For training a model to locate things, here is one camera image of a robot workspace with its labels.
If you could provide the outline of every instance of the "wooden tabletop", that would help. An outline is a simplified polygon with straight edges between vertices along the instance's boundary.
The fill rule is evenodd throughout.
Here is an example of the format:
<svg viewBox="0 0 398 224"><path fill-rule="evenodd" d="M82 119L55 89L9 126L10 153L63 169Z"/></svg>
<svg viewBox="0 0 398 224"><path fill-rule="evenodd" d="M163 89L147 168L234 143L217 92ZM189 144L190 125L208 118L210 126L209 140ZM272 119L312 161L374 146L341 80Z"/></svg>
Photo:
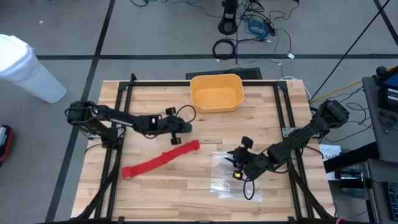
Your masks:
<svg viewBox="0 0 398 224"><path fill-rule="evenodd" d="M311 119L303 82L291 80L287 84L296 126L303 127ZM98 104L114 108L118 85L118 81L104 81ZM189 86L134 86L129 112L134 115L165 115L166 108L174 106L178 109L191 103ZM282 106L285 122L288 124L284 100ZM193 114L186 108L179 116L189 120ZM265 172L260 177L261 202L219 198L217 193L210 190L214 152L235 149L240 146L242 136L254 140L252 152L260 152L272 143L282 140L271 86L244 86L244 101L236 111L197 114L192 126L191 133L177 136L181 137L183 144L198 139L201 144L198 151L182 155L133 179L122 180L119 175L113 219L124 216L126 220L147 221L284 221L288 216L295 216L288 174ZM88 146L98 143L99 140L90 141ZM314 140L310 141L309 146L319 149ZM128 128L121 167L140 164L173 148L170 145L170 134L150 140ZM98 146L86 153L72 217L80 214L97 192L105 152ZM328 212L333 214L333 200L321 155L304 149L303 162L310 190ZM306 215L300 189L299 195L302 212ZM108 195L104 200L103 216L107 201Z"/></svg>

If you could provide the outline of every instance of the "yellow bowl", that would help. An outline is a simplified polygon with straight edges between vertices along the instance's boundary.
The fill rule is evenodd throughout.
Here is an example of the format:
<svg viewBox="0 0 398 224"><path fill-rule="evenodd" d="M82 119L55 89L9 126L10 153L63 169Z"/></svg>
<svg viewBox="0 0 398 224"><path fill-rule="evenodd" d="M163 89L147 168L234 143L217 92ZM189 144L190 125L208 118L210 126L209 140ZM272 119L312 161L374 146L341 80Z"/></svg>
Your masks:
<svg viewBox="0 0 398 224"><path fill-rule="evenodd" d="M242 79L235 74L199 75L190 87L197 113L234 111L244 99Z"/></svg>

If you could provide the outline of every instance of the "plastic bag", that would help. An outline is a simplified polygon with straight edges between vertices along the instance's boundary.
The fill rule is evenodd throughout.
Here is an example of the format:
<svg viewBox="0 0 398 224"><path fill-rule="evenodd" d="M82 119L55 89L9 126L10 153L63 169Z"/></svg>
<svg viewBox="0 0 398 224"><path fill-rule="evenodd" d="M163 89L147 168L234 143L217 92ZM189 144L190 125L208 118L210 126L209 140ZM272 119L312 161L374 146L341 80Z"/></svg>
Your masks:
<svg viewBox="0 0 398 224"><path fill-rule="evenodd" d="M232 177L235 168L225 157L231 158L232 155L226 152L213 152L211 160L211 184L210 192L218 193L218 198L231 198L246 200L243 195L244 181L236 180ZM262 202L261 178L254 181L255 191L251 199L255 202ZM246 196L252 195L252 182L246 183Z"/></svg>

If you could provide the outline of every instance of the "gray floor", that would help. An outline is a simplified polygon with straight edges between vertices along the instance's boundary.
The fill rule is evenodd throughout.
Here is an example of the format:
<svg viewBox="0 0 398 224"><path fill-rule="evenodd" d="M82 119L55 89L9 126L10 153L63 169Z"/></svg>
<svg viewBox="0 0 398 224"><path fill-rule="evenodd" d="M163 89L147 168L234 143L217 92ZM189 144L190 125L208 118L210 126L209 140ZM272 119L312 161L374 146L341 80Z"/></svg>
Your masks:
<svg viewBox="0 0 398 224"><path fill-rule="evenodd" d="M37 55L94 55L110 0L1 0L0 33L16 35L33 46ZM295 6L291 0L260 0L270 10L289 11ZM200 0L210 14L220 15L220 1ZM386 8L395 30L398 30L398 1ZM292 36L292 53L343 54L377 13L373 0L303 0L291 20L275 25ZM199 8L186 4L150 2L138 8L128 0L117 0L106 33L102 55L150 55L150 60L99 60L88 96L97 101L103 80L127 80L134 72L140 80L181 80L187 72L222 70L232 67L260 67L265 79L281 77L281 66L260 59L249 62L241 59L183 59L185 54L211 54L213 44L223 38L217 30L219 19L206 16ZM243 29L239 38L250 37ZM269 44L239 45L241 54L273 54L276 38ZM281 32L277 53L286 54L288 38ZM226 47L220 51L228 52ZM397 54L394 42L381 17L364 34L350 54ZM157 60L158 55L180 55L180 60ZM338 62L337 59L277 60L283 64L283 74L303 79L310 93L314 93ZM63 111L81 98L90 70L91 60L42 60L67 88L67 95L49 105L20 88L0 81L0 124L16 130L16 140L8 160L0 168L1 223L43 222L49 208L71 126ZM374 74L375 68L396 65L396 59L348 59L318 96ZM360 86L346 91L349 93ZM357 102L366 107L362 92L345 102ZM351 119L363 119L362 111L352 111ZM332 131L331 141L343 138L364 127L350 123ZM355 149L374 141L371 130L338 142L343 148ZM56 220L66 220L72 210L73 199L83 163L87 140L79 135L73 152ZM344 195L331 185L338 215L350 217L366 210L363 200ZM366 220L361 215L355 220Z"/></svg>

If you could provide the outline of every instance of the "white bucket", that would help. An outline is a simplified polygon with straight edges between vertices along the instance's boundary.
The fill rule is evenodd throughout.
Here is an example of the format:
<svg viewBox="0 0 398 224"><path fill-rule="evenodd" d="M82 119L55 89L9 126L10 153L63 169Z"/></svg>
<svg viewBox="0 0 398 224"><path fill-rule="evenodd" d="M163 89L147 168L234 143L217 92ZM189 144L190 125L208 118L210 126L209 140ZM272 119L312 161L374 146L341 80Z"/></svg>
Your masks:
<svg viewBox="0 0 398 224"><path fill-rule="evenodd" d="M37 60L33 50L17 37L0 34L0 78L32 95L55 103L67 89Z"/></svg>

